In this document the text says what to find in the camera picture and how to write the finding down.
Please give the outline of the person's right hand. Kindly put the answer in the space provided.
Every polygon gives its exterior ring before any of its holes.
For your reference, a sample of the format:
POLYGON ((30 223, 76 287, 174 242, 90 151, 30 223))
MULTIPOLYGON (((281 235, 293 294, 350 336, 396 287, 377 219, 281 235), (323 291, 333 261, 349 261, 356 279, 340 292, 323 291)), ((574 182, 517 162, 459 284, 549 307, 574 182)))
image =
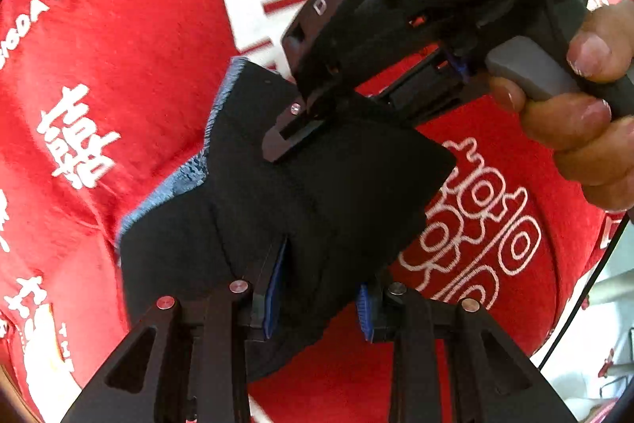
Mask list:
MULTIPOLYGON (((633 1, 589 13, 569 43, 567 61, 580 76, 606 84, 625 75, 633 58, 633 1)), ((514 82, 489 79, 495 102, 520 115, 528 138, 554 152, 563 178, 581 185, 586 200, 604 211, 633 207, 633 118, 615 119, 604 101, 563 94, 529 101, 514 82)))

